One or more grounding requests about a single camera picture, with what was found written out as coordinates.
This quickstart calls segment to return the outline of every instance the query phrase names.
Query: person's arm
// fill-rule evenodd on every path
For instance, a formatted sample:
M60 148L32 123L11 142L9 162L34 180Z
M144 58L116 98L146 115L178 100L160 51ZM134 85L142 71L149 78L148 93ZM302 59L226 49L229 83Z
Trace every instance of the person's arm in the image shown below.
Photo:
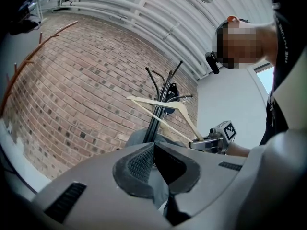
M241 147L236 143L230 142L226 154L230 156L247 157L249 149Z

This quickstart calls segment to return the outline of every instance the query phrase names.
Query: white ceiling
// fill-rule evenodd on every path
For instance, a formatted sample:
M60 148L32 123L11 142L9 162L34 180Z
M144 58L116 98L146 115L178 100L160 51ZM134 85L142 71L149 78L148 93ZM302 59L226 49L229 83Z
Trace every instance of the white ceiling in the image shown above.
M273 20L271 0L61 0L60 6L77 6L84 14L97 16L137 33L165 52L195 79L211 70L205 53L212 50L218 25L229 15L251 23ZM58 4L45 8L58 8Z

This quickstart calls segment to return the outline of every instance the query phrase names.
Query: copper pipe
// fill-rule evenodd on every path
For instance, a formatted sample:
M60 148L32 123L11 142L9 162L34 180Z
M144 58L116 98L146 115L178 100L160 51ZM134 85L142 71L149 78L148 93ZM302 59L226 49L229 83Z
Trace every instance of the copper pipe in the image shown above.
M54 35L55 35L55 34L59 34L60 32L64 31L66 28L71 27L72 25L75 25L76 23L78 23L78 21L75 21L75 22L73 22L73 23L70 23L70 24L68 24L68 25L66 25L66 26L64 26L64 27L61 27L60 29L58 29L58 30L54 33Z
M53 37L57 37L59 36L59 33L62 32L63 30L67 29L68 27L71 27L72 25L75 25L76 23L78 23L78 21L75 21L73 23L70 23L60 29L58 29L53 35L50 35L48 38L46 38L43 42L41 42L30 54L27 55L27 57L23 60L23 62L20 64L19 68L17 69L17 71L15 72L15 74L13 75L12 79L8 82L8 86L4 92L4 96L3 96L3 100L1 103L1 108L0 108L0 117L3 116L4 113L4 108L5 108L5 104L10 96L10 92L12 90L12 87L14 85L14 83L16 82L19 74L21 73L21 71L24 69L24 67L26 66L26 64L30 61L30 59L33 57L33 55L35 55L35 53L46 43L48 42L51 38Z
M42 32L40 32L40 35L39 35L39 43L41 43L41 42L42 42L42 39L43 39L43 33L42 33Z

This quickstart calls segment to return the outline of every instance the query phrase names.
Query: person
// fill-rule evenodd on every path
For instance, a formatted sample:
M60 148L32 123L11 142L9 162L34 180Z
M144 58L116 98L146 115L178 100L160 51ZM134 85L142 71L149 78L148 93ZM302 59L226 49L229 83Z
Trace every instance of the person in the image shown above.
M289 5L288 0L272 0L274 21L253 24L236 16L229 16L216 30L218 61L229 69L238 69L245 64L267 60L274 66L272 90L266 106L266 129L260 145L274 135L288 129L273 93L287 77L306 46L306 33L297 24L299 3ZM233 142L227 154L247 157L249 149Z

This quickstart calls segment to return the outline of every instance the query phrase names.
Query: black shirt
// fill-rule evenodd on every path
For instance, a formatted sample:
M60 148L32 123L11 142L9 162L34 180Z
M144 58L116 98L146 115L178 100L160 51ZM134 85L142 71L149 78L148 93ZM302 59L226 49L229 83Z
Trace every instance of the black shirt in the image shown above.
M304 0L272 0L278 37L278 53L274 69L273 87L266 107L266 130L261 145L274 135L288 129L283 113L274 100L273 92L292 70L306 45Z

